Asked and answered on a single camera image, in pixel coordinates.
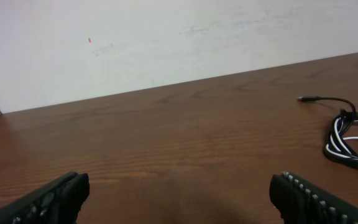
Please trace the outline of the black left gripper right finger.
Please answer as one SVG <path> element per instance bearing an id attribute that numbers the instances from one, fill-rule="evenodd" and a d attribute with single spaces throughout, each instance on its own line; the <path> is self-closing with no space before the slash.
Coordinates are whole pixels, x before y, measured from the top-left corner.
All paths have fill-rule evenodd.
<path id="1" fill-rule="evenodd" d="M 285 224 L 358 224 L 358 208 L 284 171 L 272 176 L 270 201 Z"/>

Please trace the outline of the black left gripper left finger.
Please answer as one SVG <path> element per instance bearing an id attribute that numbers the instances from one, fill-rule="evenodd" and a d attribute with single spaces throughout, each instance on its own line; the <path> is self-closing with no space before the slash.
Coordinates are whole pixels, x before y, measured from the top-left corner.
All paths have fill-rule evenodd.
<path id="1" fill-rule="evenodd" d="M 89 194 L 88 174 L 68 172 L 0 208 L 0 224 L 75 224 Z"/>

